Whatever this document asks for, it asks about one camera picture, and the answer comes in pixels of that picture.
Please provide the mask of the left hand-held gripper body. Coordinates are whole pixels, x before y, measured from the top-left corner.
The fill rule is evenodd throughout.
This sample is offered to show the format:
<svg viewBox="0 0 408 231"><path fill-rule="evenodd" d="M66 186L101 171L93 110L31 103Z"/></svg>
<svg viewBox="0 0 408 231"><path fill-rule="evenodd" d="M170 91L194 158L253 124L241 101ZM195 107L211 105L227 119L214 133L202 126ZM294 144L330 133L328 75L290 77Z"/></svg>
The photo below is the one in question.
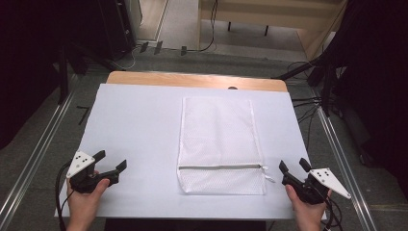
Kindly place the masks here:
<svg viewBox="0 0 408 231"><path fill-rule="evenodd" d="M110 187L110 180L94 171L95 164L92 156L83 151L74 154L66 174L70 193L92 193L100 182L106 182L107 187Z"/></svg>

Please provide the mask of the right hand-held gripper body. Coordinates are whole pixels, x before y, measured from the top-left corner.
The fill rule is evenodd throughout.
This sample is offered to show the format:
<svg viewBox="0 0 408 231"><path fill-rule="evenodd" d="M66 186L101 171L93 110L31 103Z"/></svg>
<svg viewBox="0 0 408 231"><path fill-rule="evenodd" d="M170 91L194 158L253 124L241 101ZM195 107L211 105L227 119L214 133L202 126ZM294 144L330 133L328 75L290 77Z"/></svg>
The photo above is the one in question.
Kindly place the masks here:
<svg viewBox="0 0 408 231"><path fill-rule="evenodd" d="M289 173L290 183L301 201L311 205L323 203L328 192L333 191L350 199L351 194L343 186L330 168L315 168L309 171L308 177L301 182Z"/></svg>

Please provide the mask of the white mesh laundry bag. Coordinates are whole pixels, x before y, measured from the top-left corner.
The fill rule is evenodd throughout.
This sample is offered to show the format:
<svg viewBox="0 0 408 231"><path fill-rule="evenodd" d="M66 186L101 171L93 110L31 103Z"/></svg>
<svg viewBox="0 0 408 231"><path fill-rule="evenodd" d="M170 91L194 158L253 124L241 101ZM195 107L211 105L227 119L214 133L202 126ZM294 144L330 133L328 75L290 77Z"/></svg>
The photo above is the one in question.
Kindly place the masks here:
<svg viewBox="0 0 408 231"><path fill-rule="evenodd" d="M251 100L183 99L177 176L184 193L264 195L267 169Z"/></svg>

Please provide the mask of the person's right hand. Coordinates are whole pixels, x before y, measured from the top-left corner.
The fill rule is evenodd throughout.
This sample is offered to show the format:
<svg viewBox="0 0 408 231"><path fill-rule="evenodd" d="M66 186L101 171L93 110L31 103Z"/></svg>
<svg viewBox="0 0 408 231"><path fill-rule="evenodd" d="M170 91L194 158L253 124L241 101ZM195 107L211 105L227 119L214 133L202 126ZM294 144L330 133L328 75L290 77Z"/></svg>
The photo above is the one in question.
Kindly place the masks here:
<svg viewBox="0 0 408 231"><path fill-rule="evenodd" d="M326 209L325 203L311 205L300 200L295 189L286 185L285 190L293 206L296 225L315 224L320 225L323 213Z"/></svg>

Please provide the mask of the person's left hand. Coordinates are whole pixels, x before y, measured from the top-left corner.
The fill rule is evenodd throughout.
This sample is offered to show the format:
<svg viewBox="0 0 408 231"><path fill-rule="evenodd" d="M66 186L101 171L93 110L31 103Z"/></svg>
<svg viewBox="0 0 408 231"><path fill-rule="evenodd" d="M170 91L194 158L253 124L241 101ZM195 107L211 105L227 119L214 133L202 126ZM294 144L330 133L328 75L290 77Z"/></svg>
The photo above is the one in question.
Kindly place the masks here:
<svg viewBox="0 0 408 231"><path fill-rule="evenodd" d="M69 196L69 223L92 225L99 208L100 199L108 189L106 182L100 182L92 193L78 193L66 191Z"/></svg>

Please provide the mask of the white table cover sheet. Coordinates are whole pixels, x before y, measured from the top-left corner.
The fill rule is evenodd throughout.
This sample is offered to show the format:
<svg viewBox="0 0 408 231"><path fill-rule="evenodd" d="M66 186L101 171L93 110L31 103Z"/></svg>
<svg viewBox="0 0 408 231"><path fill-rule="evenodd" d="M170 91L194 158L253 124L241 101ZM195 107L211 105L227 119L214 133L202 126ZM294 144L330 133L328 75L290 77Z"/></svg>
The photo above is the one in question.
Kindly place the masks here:
<svg viewBox="0 0 408 231"><path fill-rule="evenodd" d="M263 195L189 195L176 176L182 100L188 96L248 99L269 179ZM306 177L307 155L288 93L103 84L90 112L81 151L106 156L96 168L127 168L102 196L102 218L290 219L293 210L279 164Z"/></svg>

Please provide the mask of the black metal stand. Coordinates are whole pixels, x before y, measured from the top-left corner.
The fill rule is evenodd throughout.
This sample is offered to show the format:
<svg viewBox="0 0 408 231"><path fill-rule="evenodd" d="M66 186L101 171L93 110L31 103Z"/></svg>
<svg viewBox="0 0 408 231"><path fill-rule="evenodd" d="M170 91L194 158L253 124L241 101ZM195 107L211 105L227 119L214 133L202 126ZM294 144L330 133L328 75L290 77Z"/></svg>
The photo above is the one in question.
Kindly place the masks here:
<svg viewBox="0 0 408 231"><path fill-rule="evenodd" d="M59 73L59 87L60 98L59 105L68 97L68 75L67 65L70 64L75 73L85 74L87 72L87 65L83 59L83 56L89 57L94 62L101 64L110 71L118 70L112 62L109 62L102 57L98 56L95 52L87 49L85 46L75 42L66 42L59 47L58 53L58 73Z"/></svg>

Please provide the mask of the black tripod stand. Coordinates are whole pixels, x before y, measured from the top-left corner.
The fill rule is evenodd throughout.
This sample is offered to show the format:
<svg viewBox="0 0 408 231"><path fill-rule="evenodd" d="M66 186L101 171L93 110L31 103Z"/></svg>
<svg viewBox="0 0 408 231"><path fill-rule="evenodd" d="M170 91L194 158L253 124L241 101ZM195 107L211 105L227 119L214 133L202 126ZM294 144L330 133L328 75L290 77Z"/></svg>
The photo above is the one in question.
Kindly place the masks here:
<svg viewBox="0 0 408 231"><path fill-rule="evenodd" d="M324 114L330 116L329 101L331 90L335 83L336 70L342 66L342 60L343 58L340 55L323 52L310 62L304 62L302 65L276 77L276 80L286 81L295 75L312 68L312 72L307 78L307 83L310 87L316 87L319 83L322 83L320 105Z"/></svg>

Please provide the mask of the dark curtain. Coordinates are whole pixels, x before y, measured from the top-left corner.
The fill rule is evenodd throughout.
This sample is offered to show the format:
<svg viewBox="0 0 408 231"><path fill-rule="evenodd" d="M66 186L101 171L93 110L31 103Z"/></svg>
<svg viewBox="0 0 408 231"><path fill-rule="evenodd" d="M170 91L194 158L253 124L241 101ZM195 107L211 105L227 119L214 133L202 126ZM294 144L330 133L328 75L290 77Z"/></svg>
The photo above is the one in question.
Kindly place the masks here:
<svg viewBox="0 0 408 231"><path fill-rule="evenodd" d="M408 199L408 0L348 0L327 51L345 68L334 93L365 162L388 170Z"/></svg>
<svg viewBox="0 0 408 231"><path fill-rule="evenodd" d="M92 0L0 0L0 150L59 89L59 47Z"/></svg>

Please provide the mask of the wooden table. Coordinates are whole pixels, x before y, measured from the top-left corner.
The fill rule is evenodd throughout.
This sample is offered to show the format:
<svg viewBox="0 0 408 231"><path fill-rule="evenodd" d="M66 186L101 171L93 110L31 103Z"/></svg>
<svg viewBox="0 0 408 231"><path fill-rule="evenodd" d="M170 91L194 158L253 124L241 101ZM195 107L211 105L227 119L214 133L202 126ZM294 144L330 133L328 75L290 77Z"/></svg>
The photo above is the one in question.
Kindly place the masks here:
<svg viewBox="0 0 408 231"><path fill-rule="evenodd" d="M211 89L231 89L234 87L238 90L288 91L285 82L282 80L170 72L113 71L109 74L107 83Z"/></svg>

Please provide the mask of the black cabinet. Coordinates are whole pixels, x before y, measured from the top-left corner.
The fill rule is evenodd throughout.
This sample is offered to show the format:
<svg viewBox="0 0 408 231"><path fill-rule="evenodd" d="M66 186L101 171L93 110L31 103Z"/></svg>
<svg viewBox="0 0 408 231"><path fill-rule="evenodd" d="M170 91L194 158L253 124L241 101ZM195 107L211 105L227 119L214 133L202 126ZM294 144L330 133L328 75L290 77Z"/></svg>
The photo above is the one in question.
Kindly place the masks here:
<svg viewBox="0 0 408 231"><path fill-rule="evenodd" d="M140 0L98 0L106 36L106 56L117 61L137 43L141 22Z"/></svg>

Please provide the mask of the light wooden bench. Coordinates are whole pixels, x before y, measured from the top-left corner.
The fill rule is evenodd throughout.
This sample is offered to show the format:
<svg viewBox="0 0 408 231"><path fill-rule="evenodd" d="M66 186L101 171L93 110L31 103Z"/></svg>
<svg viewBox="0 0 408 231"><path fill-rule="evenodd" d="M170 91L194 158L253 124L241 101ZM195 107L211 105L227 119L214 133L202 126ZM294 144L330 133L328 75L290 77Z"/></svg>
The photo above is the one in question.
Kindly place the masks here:
<svg viewBox="0 0 408 231"><path fill-rule="evenodd" d="M296 29L311 61L340 28L348 0L198 0L198 27L211 18L215 2L217 20Z"/></svg>

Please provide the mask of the metal floor rail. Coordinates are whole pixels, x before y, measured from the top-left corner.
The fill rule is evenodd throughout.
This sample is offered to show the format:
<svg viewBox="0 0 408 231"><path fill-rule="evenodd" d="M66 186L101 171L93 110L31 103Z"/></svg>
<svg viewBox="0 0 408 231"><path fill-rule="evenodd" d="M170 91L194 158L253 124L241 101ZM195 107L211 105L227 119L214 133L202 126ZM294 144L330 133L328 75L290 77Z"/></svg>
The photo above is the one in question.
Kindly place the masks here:
<svg viewBox="0 0 408 231"><path fill-rule="evenodd" d="M372 218L369 205L358 186L357 180L353 174L350 164L348 163L344 149L339 141L330 118L325 114L323 109L318 109L318 113L320 123L322 124L326 137L328 138L329 144L334 153L336 162L344 179L345 187L351 195L350 200L353 204L363 231L378 231Z"/></svg>
<svg viewBox="0 0 408 231"><path fill-rule="evenodd" d="M7 231L72 101L46 99L12 142L0 150L0 231Z"/></svg>

